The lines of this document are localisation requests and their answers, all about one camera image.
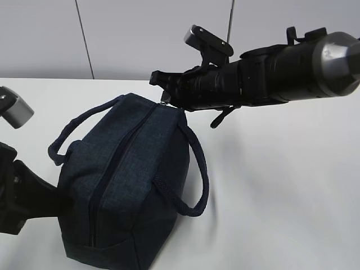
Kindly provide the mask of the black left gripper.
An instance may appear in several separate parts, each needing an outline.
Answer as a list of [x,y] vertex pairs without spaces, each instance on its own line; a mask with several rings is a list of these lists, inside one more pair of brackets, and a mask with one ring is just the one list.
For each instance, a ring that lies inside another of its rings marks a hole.
[[61,217],[73,199],[33,173],[17,151],[1,143],[1,233],[18,235],[28,219]]

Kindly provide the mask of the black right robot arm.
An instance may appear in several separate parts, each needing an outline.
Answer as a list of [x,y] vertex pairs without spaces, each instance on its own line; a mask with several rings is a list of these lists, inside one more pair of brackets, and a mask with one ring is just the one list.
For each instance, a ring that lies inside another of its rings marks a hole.
[[202,63],[184,73],[154,71],[150,84],[163,89],[161,100],[187,111],[218,110],[226,115],[243,106],[343,97],[359,86],[359,39],[325,28],[299,38],[294,27],[287,42],[253,49],[230,62],[233,48],[194,25],[184,41]]

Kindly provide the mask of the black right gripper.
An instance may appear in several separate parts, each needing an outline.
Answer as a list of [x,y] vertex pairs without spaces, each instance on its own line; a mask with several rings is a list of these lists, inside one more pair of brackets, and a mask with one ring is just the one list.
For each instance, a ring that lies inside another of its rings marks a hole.
[[193,68],[185,73],[154,71],[149,83],[163,89],[161,102],[187,111],[241,107],[245,101],[237,65]]

